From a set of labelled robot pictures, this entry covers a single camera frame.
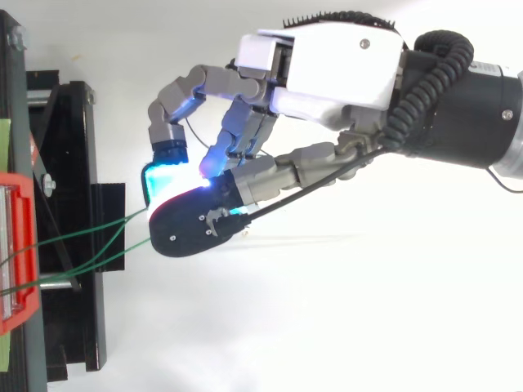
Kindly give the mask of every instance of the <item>green wire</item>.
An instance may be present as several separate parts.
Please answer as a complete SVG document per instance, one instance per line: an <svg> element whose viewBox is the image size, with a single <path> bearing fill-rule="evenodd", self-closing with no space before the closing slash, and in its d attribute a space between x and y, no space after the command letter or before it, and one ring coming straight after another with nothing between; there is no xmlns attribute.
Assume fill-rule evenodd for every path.
<svg viewBox="0 0 523 392"><path fill-rule="evenodd" d="M92 265L91 267L89 268L85 268L85 269L82 269L82 270L79 270L77 271L77 273L75 274L76 275L80 275L80 274L85 274L86 272L89 272L89 271L92 271L92 270L95 270L96 268L99 268L103 265L106 265L108 263L110 263L111 261L113 261L114 259L118 259L119 257L125 255L126 253L130 252L130 251L133 251L134 249L136 249L137 247L140 247L141 245L143 245L144 243L148 243L150 241L150 238L148 239L145 239L135 245L133 245L132 247L124 250L124 251L121 251L120 253L117 253L116 255L110 257L109 259L106 259L104 261L101 261L99 263L96 263L94 265ZM0 291L0 296L5 296L7 294L11 294L12 292L18 292L19 290L24 290L25 288L27 288L26 286L32 284L33 286L36 285L38 283L38 285L40 283L47 283L47 282L50 282L52 280L56 280L56 277L52 277L52 278L45 278L45 279L39 279L38 281L35 281L35 282L32 282L32 283L27 283L25 285L22 285L22 286L18 286L18 287L14 287L14 288L10 288L10 289L7 289L7 290L1 290Z"/></svg>
<svg viewBox="0 0 523 392"><path fill-rule="evenodd" d="M111 245L111 243L113 243L114 240L120 235L120 233L123 231L125 225L132 218L134 218L138 214L142 213L143 211L144 210L141 210L139 212L135 212L134 214L124 218L123 224L120 226L120 228L114 234L114 236L111 237L109 242L93 258L91 258L89 261L79 265L78 267L75 267L75 268L69 269L69 270L67 270L65 272L59 273L57 275L54 275L54 276L52 276L50 278L42 278L42 279L35 280L33 282L29 282L29 283L17 286L17 287L12 287L12 288L1 290L0 291L0 296L4 296L4 295L10 294L12 292L17 292L19 290L24 290L24 289L29 288L29 287L37 286L37 285L40 285L41 283L49 283L49 282L53 282L53 281L61 279L61 278L72 278L73 276L76 276L77 274L81 274L82 272L79 272L79 271L81 271L82 268L84 268L84 267L86 267L88 265L93 264L96 261L96 259L98 259L107 250L107 248Z"/></svg>
<svg viewBox="0 0 523 392"><path fill-rule="evenodd" d="M130 251L133 251L134 249L136 249L137 247L140 247L141 245L143 245L144 243L148 243L150 241L150 237L148 239L144 239L143 241L129 247L128 249L126 249L125 251L121 251L120 253L117 253L116 255L114 256L111 256L109 259L106 259L106 260L103 260L103 261L100 261L99 263L96 263L94 264L93 266L89 267L89 268L86 268L86 269L83 269L79 272L76 273L76 275L80 275L80 274L85 274L86 272L89 272L89 271L92 271L92 270L95 270L96 268L99 268L103 265L106 265L107 263L110 263L111 261L113 261L114 259L118 259L119 257L125 255L127 252L130 252Z"/></svg>
<svg viewBox="0 0 523 392"><path fill-rule="evenodd" d="M12 255L9 255L9 257L7 259L5 259L4 261L2 261L2 263L0 263L0 268L2 268L2 266L4 264L6 264L9 260L12 260L15 256L23 253L23 252L27 252L29 249L32 249L34 247L41 247L43 245L48 245L49 243L54 243L56 241L60 241L62 239L67 239L67 238L72 238L72 237L78 237L79 235L84 235L84 234L90 234L90 233L93 233L95 231L98 231L98 230L103 230L103 229L107 229L108 227L111 227L111 226L114 226L114 225L117 225L118 223L121 223L121 222L125 222L127 219L131 219L133 217L135 217L136 215L138 214L141 214L142 212L146 211L147 208L144 208L143 210L140 210L138 212L135 212L134 214L131 214L130 216L126 216L122 219L118 219L118 220L115 220L113 222L110 222L110 223L106 223L105 225L101 225L101 226L97 226L97 227L92 227L90 229L85 229L85 230L82 230L82 231L77 231L75 233L71 233L71 234L66 234L66 235L61 235L60 237L55 237L55 238L51 238L51 239L46 239L45 241L41 241L40 243L34 243L33 245L29 245L28 247L25 247L23 249L20 249L19 251L16 251L15 253L13 253Z"/></svg>

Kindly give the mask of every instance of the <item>red plastic part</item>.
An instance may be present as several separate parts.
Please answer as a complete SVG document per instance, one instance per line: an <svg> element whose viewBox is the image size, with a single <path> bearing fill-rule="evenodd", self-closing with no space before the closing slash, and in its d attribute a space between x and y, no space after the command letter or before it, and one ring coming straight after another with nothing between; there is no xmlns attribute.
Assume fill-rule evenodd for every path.
<svg viewBox="0 0 523 392"><path fill-rule="evenodd" d="M20 174L0 172L0 185L13 186L11 213L13 224L13 250L18 252L36 242L33 179ZM38 279L36 248L22 252L14 258L15 281L20 286ZM38 287L30 287L16 293L22 306L7 320L0 319L0 335L26 322L40 306Z"/></svg>

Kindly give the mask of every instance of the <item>cable connector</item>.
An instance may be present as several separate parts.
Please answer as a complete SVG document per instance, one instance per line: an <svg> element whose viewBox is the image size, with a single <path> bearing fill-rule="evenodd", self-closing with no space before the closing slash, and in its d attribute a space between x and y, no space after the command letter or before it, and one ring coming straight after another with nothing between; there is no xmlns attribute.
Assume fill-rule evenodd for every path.
<svg viewBox="0 0 523 392"><path fill-rule="evenodd" d="M248 214L229 215L218 219L214 224L214 229L218 236L230 237L245 229L245 227L250 225L251 222L251 218Z"/></svg>

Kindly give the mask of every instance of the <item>black panel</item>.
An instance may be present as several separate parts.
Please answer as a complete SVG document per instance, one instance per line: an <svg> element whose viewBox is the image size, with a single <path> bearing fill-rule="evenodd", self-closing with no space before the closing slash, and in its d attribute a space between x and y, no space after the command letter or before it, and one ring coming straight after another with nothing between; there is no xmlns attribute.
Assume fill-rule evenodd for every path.
<svg viewBox="0 0 523 392"><path fill-rule="evenodd" d="M54 87L56 96L51 94L45 109L30 109L32 132L39 135L42 146L43 166L56 182L52 196L39 199L37 222L41 239L55 236L56 230L60 234L72 233L121 219L125 214L125 185L96 183L93 112L87 102L90 90L85 82L59 85ZM73 267L89 261L118 227L67 239L63 250L40 247L42 271L55 274L67 270L64 260ZM124 232L96 262L123 249ZM101 270L123 268L122 256ZM85 363L87 371L96 371L107 359L101 273L82 274L78 282L81 290L77 292L62 289L42 293L49 381L66 380L67 363Z"/></svg>
<svg viewBox="0 0 523 392"><path fill-rule="evenodd" d="M26 78L28 90L51 90L60 84L58 71L29 71Z"/></svg>

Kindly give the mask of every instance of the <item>glowing blue light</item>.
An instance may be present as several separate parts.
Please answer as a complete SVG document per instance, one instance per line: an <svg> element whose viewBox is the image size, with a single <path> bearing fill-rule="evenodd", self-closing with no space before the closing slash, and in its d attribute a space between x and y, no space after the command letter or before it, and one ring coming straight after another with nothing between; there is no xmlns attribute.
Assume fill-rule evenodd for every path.
<svg viewBox="0 0 523 392"><path fill-rule="evenodd" d="M198 168L188 164L158 165L145 171L145 185L150 199L149 214L171 198L200 186L210 186Z"/></svg>
<svg viewBox="0 0 523 392"><path fill-rule="evenodd" d="M235 208L234 210L230 210L229 213L231 215L243 215L243 214L246 214L248 211L247 211L247 207L243 206L243 207L238 207L238 208Z"/></svg>

